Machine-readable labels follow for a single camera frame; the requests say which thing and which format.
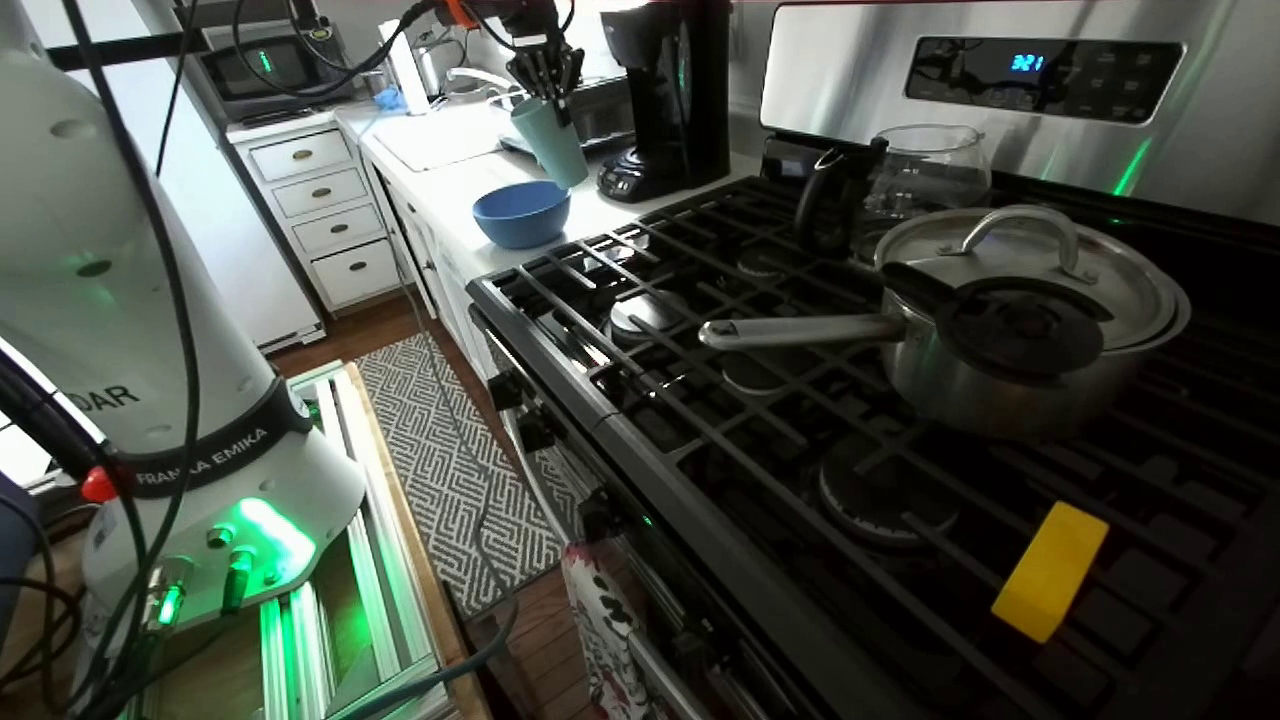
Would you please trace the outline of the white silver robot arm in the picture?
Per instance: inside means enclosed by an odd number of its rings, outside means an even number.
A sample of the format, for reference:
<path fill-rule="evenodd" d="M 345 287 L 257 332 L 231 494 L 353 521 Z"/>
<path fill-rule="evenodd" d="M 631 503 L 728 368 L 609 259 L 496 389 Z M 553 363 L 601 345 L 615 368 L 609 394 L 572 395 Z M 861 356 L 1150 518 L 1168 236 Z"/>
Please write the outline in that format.
<path fill-rule="evenodd" d="M 0 0 L 2 415 L 97 495 L 83 655 L 303 585 L 369 480 L 228 319 L 111 110 Z"/>

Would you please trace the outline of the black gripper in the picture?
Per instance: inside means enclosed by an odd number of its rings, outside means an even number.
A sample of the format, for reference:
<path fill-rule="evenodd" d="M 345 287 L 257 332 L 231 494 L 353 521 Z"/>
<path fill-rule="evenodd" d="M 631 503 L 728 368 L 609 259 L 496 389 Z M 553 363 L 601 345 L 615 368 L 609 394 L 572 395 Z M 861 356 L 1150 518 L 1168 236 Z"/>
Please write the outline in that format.
<path fill-rule="evenodd" d="M 566 48 L 577 0 L 462 0 L 462 8 L 499 48 L 510 52 L 502 68 L 518 85 L 524 101 L 543 101 L 539 74 L 524 48 L 557 52 L 549 101 L 558 126 L 566 126 L 566 105 L 582 68 L 582 48 Z"/>

